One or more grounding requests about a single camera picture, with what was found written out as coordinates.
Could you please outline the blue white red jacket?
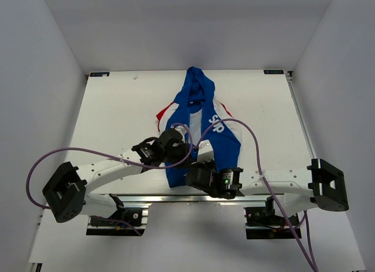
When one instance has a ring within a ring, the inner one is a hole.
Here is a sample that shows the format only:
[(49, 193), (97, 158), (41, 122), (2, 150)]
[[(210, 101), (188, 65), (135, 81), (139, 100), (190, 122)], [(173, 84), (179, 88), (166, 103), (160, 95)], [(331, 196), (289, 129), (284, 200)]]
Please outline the blue white red jacket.
[(159, 132), (181, 123), (189, 128), (193, 145), (197, 145), (201, 137), (209, 140), (217, 171), (238, 165), (241, 131), (232, 121), (220, 122), (231, 117), (225, 105), (215, 96), (214, 82), (197, 67), (187, 69), (180, 92), (156, 115)]

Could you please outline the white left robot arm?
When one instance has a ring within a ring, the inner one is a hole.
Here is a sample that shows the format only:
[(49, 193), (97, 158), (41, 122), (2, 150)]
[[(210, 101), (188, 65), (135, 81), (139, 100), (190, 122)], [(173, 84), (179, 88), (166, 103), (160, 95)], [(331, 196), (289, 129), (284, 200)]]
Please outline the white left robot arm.
[(112, 225), (119, 224), (124, 217), (123, 203), (114, 194), (97, 194), (94, 190), (151, 169), (182, 165), (192, 151), (185, 140), (187, 135), (186, 126), (178, 125), (118, 156), (106, 155), (102, 161), (83, 166), (73, 166), (71, 162), (61, 164), (42, 190), (56, 222), (87, 215), (103, 217)]

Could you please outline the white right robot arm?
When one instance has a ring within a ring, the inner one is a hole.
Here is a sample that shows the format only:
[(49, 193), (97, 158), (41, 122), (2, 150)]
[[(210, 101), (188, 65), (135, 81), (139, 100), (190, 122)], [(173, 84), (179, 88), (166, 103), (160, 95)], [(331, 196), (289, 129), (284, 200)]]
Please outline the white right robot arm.
[(312, 159), (306, 168), (263, 175), (242, 168), (216, 172), (207, 164), (198, 164), (188, 171), (185, 182), (213, 198), (276, 195), (279, 201), (264, 210), (265, 219), (274, 225), (284, 220), (286, 214), (292, 216), (313, 208), (331, 212), (349, 210), (343, 171), (323, 159)]

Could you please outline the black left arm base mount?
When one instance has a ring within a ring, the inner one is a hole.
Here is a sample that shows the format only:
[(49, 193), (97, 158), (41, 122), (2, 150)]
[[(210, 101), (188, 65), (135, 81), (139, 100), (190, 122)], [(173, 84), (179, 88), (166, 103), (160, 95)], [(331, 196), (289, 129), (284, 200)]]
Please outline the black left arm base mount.
[(149, 206), (128, 206), (118, 196), (110, 196), (114, 199), (117, 210), (110, 217), (90, 216), (86, 235), (141, 237), (146, 228)]

